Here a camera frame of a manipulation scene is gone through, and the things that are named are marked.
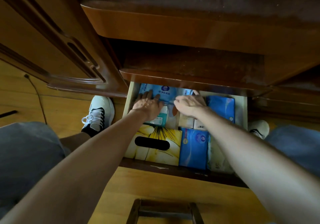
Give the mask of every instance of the yellow floral box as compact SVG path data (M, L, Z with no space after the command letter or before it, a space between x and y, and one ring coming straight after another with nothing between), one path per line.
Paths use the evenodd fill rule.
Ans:
M142 125L134 135L125 157L178 166L182 132Z

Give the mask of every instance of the black sock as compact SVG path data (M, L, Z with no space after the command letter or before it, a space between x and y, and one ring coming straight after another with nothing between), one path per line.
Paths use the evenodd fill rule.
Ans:
M100 129L100 131L96 131L92 128L90 128L90 124L88 124L86 127L84 127L81 132L84 132L86 134L88 134L91 138L94 137L96 134L100 133L102 129Z

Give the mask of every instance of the drawer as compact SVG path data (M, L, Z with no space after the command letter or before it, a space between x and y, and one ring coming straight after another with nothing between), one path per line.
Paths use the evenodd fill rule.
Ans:
M123 116L127 115L132 109L134 102L139 94L140 83L130 82L130 87L128 91L128 96L126 104L123 111ZM200 91L202 96L218 95L218 96L228 96L234 98L235 101L235 123L245 129L248 128L248 113L247 113L247 97L226 95L214 92ZM187 167L172 166L166 164L160 164L155 162L141 161L137 159L123 158L120 166L139 169L150 172L157 172L162 174L168 174L178 177L186 177L192 179L198 179L208 182L215 182L220 184L247 187L246 184L236 177L235 175L223 174L211 172L210 170L198 170Z

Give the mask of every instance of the cabinet door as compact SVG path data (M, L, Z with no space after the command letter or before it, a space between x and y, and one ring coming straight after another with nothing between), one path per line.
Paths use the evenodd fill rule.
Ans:
M0 12L0 59L55 89L126 96L77 0L0 0Z

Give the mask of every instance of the dark blue package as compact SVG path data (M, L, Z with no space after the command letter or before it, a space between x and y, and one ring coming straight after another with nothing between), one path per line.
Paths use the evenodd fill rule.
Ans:
M234 98L221 97L221 96L207 96L206 104L209 106L216 114L224 117L227 120L235 123L235 100Z
M177 96L177 88L172 86L165 85L153 85L142 83L140 86L139 93L144 93L146 91L153 90L152 96L155 97L157 94L160 94L160 101L164 101L165 104L173 104Z
M181 128L179 166L206 169L209 132Z

